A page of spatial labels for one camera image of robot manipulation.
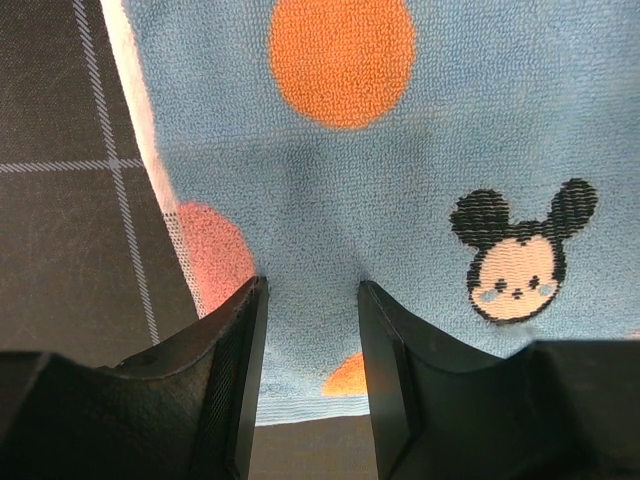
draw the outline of white grid line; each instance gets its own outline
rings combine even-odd
[[[139,158],[121,158],[122,168],[143,168]],[[0,173],[71,172],[74,170],[110,170],[108,160],[81,160],[74,162],[27,162],[0,164]]]
[[[151,306],[149,288],[147,286],[144,267],[142,265],[140,251],[138,249],[138,241],[136,237],[135,227],[133,225],[133,219],[131,218],[129,200],[127,198],[127,192],[125,189],[124,180],[122,178],[122,166],[120,165],[120,160],[118,159],[118,155],[116,152],[116,143],[113,137],[113,130],[111,129],[111,120],[109,119],[107,102],[104,96],[104,90],[102,88],[102,80],[100,79],[100,69],[98,68],[98,62],[96,59],[95,50],[93,48],[91,28],[89,27],[89,22],[87,21],[87,14],[85,12],[83,0],[73,0],[73,9],[75,11],[76,23],[78,25],[80,39],[82,40],[82,47],[84,49],[84,55],[87,61],[87,70],[89,74],[89,80],[91,82],[91,89],[93,90],[93,98],[95,101],[98,118],[100,120],[100,127],[102,129],[105,148],[107,150],[108,164],[111,169],[113,182],[116,188],[116,196],[118,197],[118,203],[120,205],[120,213],[122,214],[124,230],[127,236],[127,241],[129,243],[131,261],[133,263],[133,269],[136,275],[136,280],[138,282],[138,289],[140,290],[142,307],[147,319],[147,325],[149,326],[151,342],[153,345],[157,345],[158,343],[160,343],[158,327],[153,315],[153,307]]]

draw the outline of checkered mat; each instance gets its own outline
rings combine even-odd
[[[0,3],[0,349],[113,365],[197,319],[99,2]]]

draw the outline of black mouse ear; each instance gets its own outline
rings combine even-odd
[[[451,229],[463,243],[488,248],[502,240],[509,228],[509,205],[493,190],[476,190],[457,203]]]
[[[566,240],[582,230],[598,203],[596,189],[584,180],[573,178],[553,197],[551,212],[544,222],[550,238]]]

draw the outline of black plastic part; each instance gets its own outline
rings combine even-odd
[[[500,359],[358,292],[381,480],[640,478],[640,342],[534,342]]]
[[[0,478],[247,479],[267,297],[253,278],[116,368],[0,354]]]

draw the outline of towel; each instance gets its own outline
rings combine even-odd
[[[198,311],[270,280],[258,424],[368,412],[365,279],[498,356],[637,338],[637,1],[103,8]]]

